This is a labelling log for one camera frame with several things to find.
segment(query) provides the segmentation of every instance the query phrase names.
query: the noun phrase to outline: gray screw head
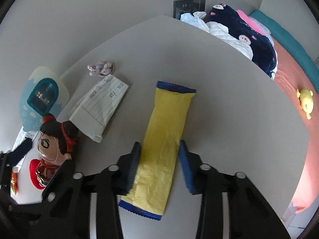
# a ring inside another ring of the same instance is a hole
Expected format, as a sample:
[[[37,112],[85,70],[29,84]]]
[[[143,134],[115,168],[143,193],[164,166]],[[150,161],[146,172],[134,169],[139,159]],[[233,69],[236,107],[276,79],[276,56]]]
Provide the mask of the gray screw head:
[[[236,177],[240,179],[246,178],[246,174],[243,172],[236,172]]]
[[[118,167],[116,164],[110,165],[110,166],[108,167],[108,170],[109,170],[110,172],[115,172],[115,171],[117,171],[118,169],[119,169],[119,167]]]
[[[55,193],[50,192],[49,196],[47,197],[47,201],[51,203],[54,199],[55,199]]]
[[[80,173],[80,172],[77,172],[77,173],[73,174],[73,179],[75,179],[75,180],[79,180],[82,177],[83,177],[83,174]]]
[[[209,171],[211,169],[211,166],[209,164],[201,164],[200,169],[203,171]]]

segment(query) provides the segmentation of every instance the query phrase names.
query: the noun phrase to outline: blue packaging edge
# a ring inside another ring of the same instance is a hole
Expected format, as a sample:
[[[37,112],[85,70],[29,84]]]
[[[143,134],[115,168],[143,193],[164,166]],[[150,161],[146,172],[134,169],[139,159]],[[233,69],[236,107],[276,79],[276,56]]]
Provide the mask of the blue packaging edge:
[[[173,84],[170,82],[162,82],[158,81],[156,84],[157,88],[160,88],[162,90],[167,90],[170,92],[178,92],[178,93],[196,93],[195,89],[191,89],[182,85]]]
[[[140,215],[143,217],[147,217],[147,218],[154,219],[154,220],[161,220],[161,218],[162,218],[161,215],[157,215],[157,214],[148,212],[146,210],[143,210],[139,207],[133,206],[132,204],[130,204],[124,200],[121,200],[118,205],[119,205],[119,207],[122,207],[122,208],[124,208],[124,209],[126,209],[134,214],[137,214],[137,215]]]

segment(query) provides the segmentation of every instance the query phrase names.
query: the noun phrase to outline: wall outlet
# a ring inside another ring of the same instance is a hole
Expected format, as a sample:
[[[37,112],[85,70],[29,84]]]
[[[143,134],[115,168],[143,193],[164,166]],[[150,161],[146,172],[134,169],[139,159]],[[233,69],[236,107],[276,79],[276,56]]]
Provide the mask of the wall outlet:
[[[206,0],[176,0],[174,1],[173,18],[180,20],[184,13],[205,11]]]

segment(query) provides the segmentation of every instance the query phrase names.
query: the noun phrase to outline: gray table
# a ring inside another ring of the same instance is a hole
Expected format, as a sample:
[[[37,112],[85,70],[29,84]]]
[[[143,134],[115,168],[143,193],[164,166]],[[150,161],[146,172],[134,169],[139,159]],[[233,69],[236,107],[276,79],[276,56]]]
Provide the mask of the gray table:
[[[100,144],[82,137],[77,171],[100,172],[143,141],[158,80],[197,90],[183,139],[189,150],[220,172],[245,172],[279,216],[299,182],[308,133],[289,99],[253,62],[218,38],[157,16],[93,49],[62,79],[71,99],[59,120],[100,78],[87,65],[114,61],[114,75],[130,87]],[[201,196],[185,187],[179,162],[161,221],[120,209],[127,239],[195,238]]]

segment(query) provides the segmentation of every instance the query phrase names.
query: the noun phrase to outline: hair tie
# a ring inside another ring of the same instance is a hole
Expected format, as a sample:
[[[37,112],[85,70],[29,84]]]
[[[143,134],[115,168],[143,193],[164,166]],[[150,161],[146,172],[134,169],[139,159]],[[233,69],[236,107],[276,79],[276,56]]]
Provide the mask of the hair tie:
[[[41,120],[41,123],[43,124],[44,122],[47,122],[48,120],[56,120],[56,118],[53,115],[45,116]]]
[[[73,146],[75,145],[75,141],[74,141],[74,139],[72,139],[71,137],[69,137],[67,135],[67,133],[65,132],[63,123],[61,123],[61,131],[62,131],[62,135],[64,136],[65,141],[66,141],[66,151],[73,152]]]

